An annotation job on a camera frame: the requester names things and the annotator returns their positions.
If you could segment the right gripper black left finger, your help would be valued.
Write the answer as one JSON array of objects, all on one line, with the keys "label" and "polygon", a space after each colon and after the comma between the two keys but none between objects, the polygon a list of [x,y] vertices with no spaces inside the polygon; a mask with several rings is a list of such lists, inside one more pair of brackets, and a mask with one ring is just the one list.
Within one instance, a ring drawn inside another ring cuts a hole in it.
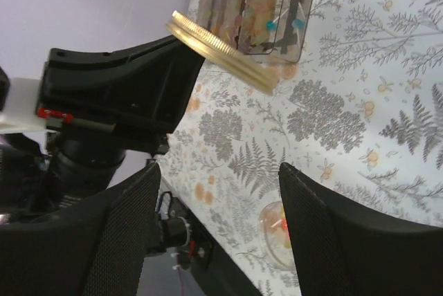
[{"label": "right gripper black left finger", "polygon": [[2,295],[135,295],[161,182],[157,163],[35,223],[1,226]]}]

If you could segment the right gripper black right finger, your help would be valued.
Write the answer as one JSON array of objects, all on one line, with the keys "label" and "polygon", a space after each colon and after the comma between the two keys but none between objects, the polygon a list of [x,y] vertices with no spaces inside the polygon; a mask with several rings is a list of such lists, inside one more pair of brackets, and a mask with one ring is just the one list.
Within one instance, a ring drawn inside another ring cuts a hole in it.
[{"label": "right gripper black right finger", "polygon": [[441,295],[442,229],[378,212],[282,163],[303,295]]}]

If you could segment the round wooden jar lid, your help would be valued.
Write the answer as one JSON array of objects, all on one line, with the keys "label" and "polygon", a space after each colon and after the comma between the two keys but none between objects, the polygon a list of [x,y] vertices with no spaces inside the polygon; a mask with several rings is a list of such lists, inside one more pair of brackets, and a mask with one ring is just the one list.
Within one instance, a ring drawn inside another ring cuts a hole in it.
[{"label": "round wooden jar lid", "polygon": [[225,68],[239,80],[262,93],[271,95],[276,88],[278,77],[269,69],[234,49],[180,12],[175,10],[172,13],[166,28],[193,51]]}]

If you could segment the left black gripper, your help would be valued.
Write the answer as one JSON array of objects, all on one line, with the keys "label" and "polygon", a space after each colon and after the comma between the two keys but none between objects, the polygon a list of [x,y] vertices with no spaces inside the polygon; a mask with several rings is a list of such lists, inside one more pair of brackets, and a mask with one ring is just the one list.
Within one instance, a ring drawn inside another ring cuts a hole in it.
[{"label": "left black gripper", "polygon": [[35,112],[61,140],[165,155],[204,57],[167,36],[112,52],[52,48]]}]

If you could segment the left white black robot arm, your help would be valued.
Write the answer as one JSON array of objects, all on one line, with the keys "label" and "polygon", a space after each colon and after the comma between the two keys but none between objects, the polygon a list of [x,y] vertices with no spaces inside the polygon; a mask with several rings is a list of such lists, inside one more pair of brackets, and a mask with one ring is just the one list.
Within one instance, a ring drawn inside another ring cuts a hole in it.
[{"label": "left white black robot arm", "polygon": [[38,79],[1,74],[1,214],[33,221],[105,190],[128,151],[169,151],[204,58],[173,36],[52,48]]}]

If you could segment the floral patterned table mat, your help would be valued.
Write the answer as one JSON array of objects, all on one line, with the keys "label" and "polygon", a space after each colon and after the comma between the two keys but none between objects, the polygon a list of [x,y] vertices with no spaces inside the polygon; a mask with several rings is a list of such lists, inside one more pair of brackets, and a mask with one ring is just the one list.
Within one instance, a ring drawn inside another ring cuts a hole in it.
[{"label": "floral patterned table mat", "polygon": [[204,66],[161,160],[182,201],[261,295],[299,295],[260,246],[286,162],[374,210],[442,225],[442,0],[313,0],[272,96]]}]

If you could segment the clear compartment candy box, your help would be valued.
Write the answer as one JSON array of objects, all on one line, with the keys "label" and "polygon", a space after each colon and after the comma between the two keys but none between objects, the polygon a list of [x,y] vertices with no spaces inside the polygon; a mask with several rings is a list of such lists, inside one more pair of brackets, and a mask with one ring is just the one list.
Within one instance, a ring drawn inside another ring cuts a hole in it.
[{"label": "clear compartment candy box", "polygon": [[191,0],[190,16],[228,45],[267,64],[300,59],[313,0]]}]

